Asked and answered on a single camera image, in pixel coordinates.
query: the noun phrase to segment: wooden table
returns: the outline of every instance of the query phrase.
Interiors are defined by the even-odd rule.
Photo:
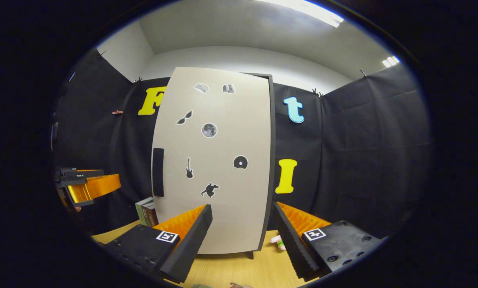
[[[138,224],[139,220],[92,237],[106,244]],[[269,240],[276,235],[277,231],[266,232],[262,250],[254,252],[253,260],[248,259],[246,253],[197,255],[186,281],[177,285],[192,288],[194,284],[205,284],[212,288],[229,288],[230,282],[235,282],[254,288],[295,288],[305,284],[296,276],[287,252],[270,243]]]

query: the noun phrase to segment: ceiling light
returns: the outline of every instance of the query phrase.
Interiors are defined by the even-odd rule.
[[[392,57],[388,57],[386,60],[388,60],[388,62],[392,65],[397,64],[397,62]]]
[[[340,23],[344,21],[339,15],[328,11],[321,6],[312,4],[304,0],[256,0],[260,2],[267,2],[271,4],[280,5],[283,7],[291,8],[293,10],[305,13],[306,15],[312,16],[321,20],[322,22],[329,24],[333,27],[338,27]]]

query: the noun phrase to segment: ceiling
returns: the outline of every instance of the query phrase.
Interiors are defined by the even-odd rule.
[[[301,12],[252,0],[182,0],[140,19],[155,54],[200,46],[287,53],[356,80],[391,56],[347,19],[338,28]]]

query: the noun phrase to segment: green book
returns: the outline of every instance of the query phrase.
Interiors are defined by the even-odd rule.
[[[146,222],[146,218],[144,217],[142,205],[150,202],[153,202],[153,197],[148,197],[136,203],[136,211],[138,212],[138,216],[140,217],[141,224],[143,224],[144,226],[148,226],[148,224]]]

